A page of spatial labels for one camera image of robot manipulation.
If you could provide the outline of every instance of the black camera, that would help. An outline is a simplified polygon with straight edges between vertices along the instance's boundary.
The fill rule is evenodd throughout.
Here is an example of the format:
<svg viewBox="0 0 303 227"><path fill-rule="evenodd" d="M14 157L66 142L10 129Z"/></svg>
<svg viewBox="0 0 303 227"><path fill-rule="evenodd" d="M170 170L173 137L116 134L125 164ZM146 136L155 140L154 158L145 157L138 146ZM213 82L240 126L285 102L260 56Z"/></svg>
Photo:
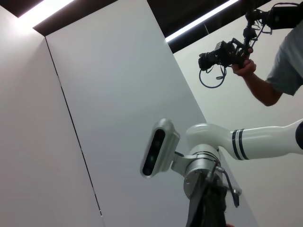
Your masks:
<svg viewBox="0 0 303 227"><path fill-rule="evenodd" d="M160 149L162 147L163 141L165 138L165 131L163 129L156 130L153 140L151 142L150 149L148 151L142 173L145 176L150 176L153 172L153 169L155 167Z"/></svg>
<svg viewBox="0 0 303 227"><path fill-rule="evenodd" d="M242 68L244 53L248 54L248 48L235 38L228 43L221 41L216 45L214 51L199 55L199 67L202 71L210 69L215 64L222 65L225 68L231 64L238 64Z"/></svg>

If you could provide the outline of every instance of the panel seam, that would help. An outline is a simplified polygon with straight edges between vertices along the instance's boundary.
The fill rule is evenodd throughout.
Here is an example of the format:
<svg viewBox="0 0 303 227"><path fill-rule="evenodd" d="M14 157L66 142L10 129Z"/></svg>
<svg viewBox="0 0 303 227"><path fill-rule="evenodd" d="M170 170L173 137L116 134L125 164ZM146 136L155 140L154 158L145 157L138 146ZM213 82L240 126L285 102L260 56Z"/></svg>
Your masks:
<svg viewBox="0 0 303 227"><path fill-rule="evenodd" d="M55 71L56 71L56 74L57 74L57 77L58 77L58 80L59 80L59 83L60 83L61 91L62 91L64 100L65 100L65 104L66 104L68 113L69 113L70 118L71 118L72 126L73 126L73 128L74 128L74 131L75 131L75 134L76 134L76 137L77 137L77 140L78 140L78 144L79 144L79 147L80 147L80 150L81 150L81 153L82 153L82 157L83 157L83 160L84 160L84 163L85 163L85 167L86 167L87 173L88 173L88 175L89 175L89 180L90 180L90 183L91 183L91 187L93 188L93 192L94 192L94 194L95 194L95 199L96 199L96 202L97 202L97 205L98 205L98 208L99 208L99 213L100 213L101 218L102 218L102 223L104 224L104 220L103 220L102 212L101 212L101 209L100 209L99 201L98 201L98 198L97 198L97 195L96 195L96 192L95 192L94 184L93 184L93 181L92 181L92 179L91 179L91 177L90 177L89 168L88 168L88 166L87 166L86 159L85 159L84 154L83 154L83 150L82 150L82 146L81 146L81 144L80 144L80 140L79 140L79 137L78 137L78 134L77 134L77 130L76 130L74 121L73 121L72 116L71 116L71 111L70 111L70 108L69 108L69 106L68 106L68 104L67 104L67 100L66 100L66 97L65 97L65 93L64 93L64 90L63 90L61 81L60 81L60 77L59 77L59 74L58 74L56 65L55 65L55 63L54 63L54 61L53 61L53 56L52 56L51 50L50 50L50 48L49 48L49 45L48 45L48 42L47 42L46 37L45 37L45 41L46 41L46 44L47 44L48 51L49 51L49 53L50 53L50 55L51 55L51 59L52 59L52 62L53 62L53 67L55 68Z"/></svg>

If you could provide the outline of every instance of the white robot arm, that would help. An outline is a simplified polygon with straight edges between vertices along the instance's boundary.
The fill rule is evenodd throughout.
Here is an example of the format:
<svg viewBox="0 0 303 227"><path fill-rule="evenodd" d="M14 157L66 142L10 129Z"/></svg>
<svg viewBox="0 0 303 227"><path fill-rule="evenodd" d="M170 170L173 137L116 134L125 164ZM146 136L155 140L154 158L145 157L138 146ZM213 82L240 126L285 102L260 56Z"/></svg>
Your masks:
<svg viewBox="0 0 303 227"><path fill-rule="evenodd" d="M303 154L303 119L285 127L229 131L213 124L198 124L186 132L190 149L199 144L223 147L238 160Z"/></svg>
<svg viewBox="0 0 303 227"><path fill-rule="evenodd" d="M176 152L180 135L172 122L158 121L142 160L141 175L151 178L166 172L172 163L171 169L184 177L184 192L190 199L187 227L225 227L226 192L232 193L234 205L238 207L241 189L231 185L221 166L219 147L238 160L303 154L303 119L285 127L234 131L213 124L198 124L186 131L186 137L189 155ZM223 174L227 185L223 184Z"/></svg>

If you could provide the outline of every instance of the hand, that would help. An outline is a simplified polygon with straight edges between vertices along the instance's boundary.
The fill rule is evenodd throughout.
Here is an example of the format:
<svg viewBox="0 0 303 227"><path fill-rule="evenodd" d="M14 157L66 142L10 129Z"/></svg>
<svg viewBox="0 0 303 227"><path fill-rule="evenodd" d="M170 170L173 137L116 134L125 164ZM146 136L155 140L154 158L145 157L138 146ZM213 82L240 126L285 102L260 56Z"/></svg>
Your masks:
<svg viewBox="0 0 303 227"><path fill-rule="evenodd" d="M246 60L244 61L244 67L243 69L240 69L240 67L237 64L232 65L232 71L234 74L237 74L241 77L246 77L249 75L252 75L256 71L256 64L253 60L249 59L249 55L245 57Z"/></svg>

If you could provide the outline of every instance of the white wall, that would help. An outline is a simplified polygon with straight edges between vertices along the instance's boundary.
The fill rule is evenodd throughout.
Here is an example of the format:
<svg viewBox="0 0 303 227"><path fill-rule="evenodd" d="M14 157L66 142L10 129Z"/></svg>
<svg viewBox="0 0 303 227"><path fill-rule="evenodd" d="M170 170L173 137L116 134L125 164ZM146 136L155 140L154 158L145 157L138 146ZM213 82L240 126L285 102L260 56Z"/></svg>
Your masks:
<svg viewBox="0 0 303 227"><path fill-rule="evenodd" d="M2 7L0 34L0 226L102 226L44 37Z"/></svg>
<svg viewBox="0 0 303 227"><path fill-rule="evenodd" d="M47 40L106 227L184 227L182 177L169 171L147 180L140 163L156 121L174 122L178 151L187 153L185 130L205 119L147 2L117 1ZM245 218L236 219L228 196L228 221L255 227L241 203Z"/></svg>
<svg viewBox="0 0 303 227"><path fill-rule="evenodd" d="M261 9L270 10L278 2L273 0ZM300 3L301 0L288 2ZM241 17L174 54L207 122L233 130L285 126L302 119L303 89L299 89L294 97L283 95L273 107L265 107L252 96L243 79L234 75L231 69L228 69L226 80L219 88L208 89L200 84L199 54L214 50L221 40L228 42L235 37L243 41L242 33L246 24L245 17ZM273 35L262 34L256 42L251 58L257 64L256 74L260 78L267 77L278 47L289 31L285 29L273 31ZM216 85L218 80L215 77L220 75L219 67L215 67L210 74L203 73L202 77L206 84ZM225 157L260 226L302 225L303 156L288 155L251 161L237 161L228 154Z"/></svg>

